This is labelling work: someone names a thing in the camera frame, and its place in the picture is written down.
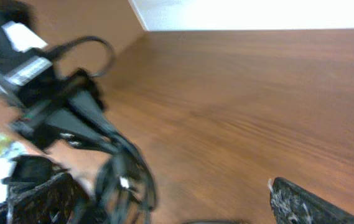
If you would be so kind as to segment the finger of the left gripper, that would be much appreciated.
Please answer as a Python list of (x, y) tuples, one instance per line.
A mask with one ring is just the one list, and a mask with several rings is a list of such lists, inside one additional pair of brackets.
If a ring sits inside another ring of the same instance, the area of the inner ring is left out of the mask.
[(117, 154), (119, 149), (104, 139), (104, 135), (81, 120), (70, 110), (59, 108), (33, 117), (33, 144), (46, 151), (55, 141), (63, 139), (75, 149)]
[(89, 91), (79, 91), (68, 100), (72, 110), (99, 132), (100, 136), (108, 138), (107, 145), (112, 145), (114, 151), (126, 151), (138, 156), (137, 147), (128, 141), (103, 114), (97, 101)]

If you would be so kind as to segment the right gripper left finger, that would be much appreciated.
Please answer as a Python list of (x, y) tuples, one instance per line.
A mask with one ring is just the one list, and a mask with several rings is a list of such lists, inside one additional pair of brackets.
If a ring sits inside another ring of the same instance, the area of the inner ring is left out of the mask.
[(25, 192), (12, 186), (0, 205), (0, 224), (69, 223), (78, 204), (89, 199), (80, 183), (65, 172)]

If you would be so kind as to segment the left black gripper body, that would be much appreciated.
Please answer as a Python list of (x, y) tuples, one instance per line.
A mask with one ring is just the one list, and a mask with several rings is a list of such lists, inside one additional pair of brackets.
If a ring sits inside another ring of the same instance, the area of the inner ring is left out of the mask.
[(81, 120), (88, 123), (87, 120), (72, 110), (68, 102), (79, 91), (89, 91), (103, 112), (105, 106), (100, 100), (100, 92), (96, 83), (85, 70), (79, 68), (67, 79), (54, 80), (47, 89), (30, 97), (27, 107), (22, 110), (21, 116), (10, 123), (11, 129), (33, 144), (33, 117), (39, 113), (49, 113), (59, 108), (70, 110)]

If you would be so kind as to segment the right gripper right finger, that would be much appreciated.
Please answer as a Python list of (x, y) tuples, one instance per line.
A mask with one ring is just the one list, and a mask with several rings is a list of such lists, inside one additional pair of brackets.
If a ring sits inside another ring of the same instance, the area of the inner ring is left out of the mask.
[(278, 224), (354, 224), (354, 215), (283, 178), (268, 180), (269, 203)]

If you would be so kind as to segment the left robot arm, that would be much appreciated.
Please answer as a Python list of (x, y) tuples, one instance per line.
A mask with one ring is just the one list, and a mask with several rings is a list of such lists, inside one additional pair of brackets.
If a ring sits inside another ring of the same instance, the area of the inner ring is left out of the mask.
[[(19, 1), (0, 1), (0, 95), (21, 111), (11, 129), (41, 150), (62, 139), (77, 149), (137, 155), (137, 147), (105, 118), (95, 83), (115, 62), (113, 46), (101, 37), (86, 35), (48, 50), (17, 50), (5, 31), (10, 23), (29, 26), (29, 7)], [(95, 73), (79, 68), (60, 76), (56, 61), (87, 42), (105, 48), (108, 59), (103, 68)]]

